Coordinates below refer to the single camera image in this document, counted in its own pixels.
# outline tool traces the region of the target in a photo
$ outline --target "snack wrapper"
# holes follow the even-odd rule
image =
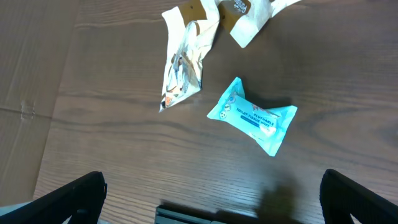
[[[228,122],[256,140],[268,155],[275,156],[296,111],[295,106],[264,110],[248,102],[242,81],[236,77],[207,117]]]
[[[201,90],[202,60],[220,22],[214,0],[192,0],[162,13],[169,32],[160,111]]]
[[[216,0],[221,25],[245,48],[268,19],[300,0]]]

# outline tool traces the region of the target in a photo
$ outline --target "crumpled wrapper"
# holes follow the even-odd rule
[[[300,0],[216,0],[221,25],[245,48],[268,19]]]
[[[169,32],[160,111],[201,90],[202,60],[220,15],[214,0],[192,0],[163,12]]]

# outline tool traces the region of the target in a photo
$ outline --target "wooden table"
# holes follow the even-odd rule
[[[323,223],[332,168],[398,203],[398,2],[304,0],[245,49],[220,28],[202,91],[158,114],[160,13],[180,3],[81,2],[35,198],[100,170],[101,218],[115,223],[153,223],[163,200]],[[276,157],[206,118],[235,77],[259,106],[298,106]]]

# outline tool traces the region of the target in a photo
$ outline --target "brown wooden tabletop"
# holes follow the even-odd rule
[[[101,219],[113,223],[153,223],[164,200],[323,223],[319,185],[332,168],[398,203],[397,1],[303,0],[245,49],[220,27],[202,91],[158,113],[160,13],[180,3],[80,3],[35,198],[100,170]],[[298,107],[275,157],[206,117],[235,77],[259,106]]]

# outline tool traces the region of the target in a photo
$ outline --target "blue wipes packet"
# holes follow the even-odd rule
[[[236,77],[207,117],[228,122],[256,140],[268,155],[275,156],[296,111],[296,106],[264,110],[248,102],[242,80]]]

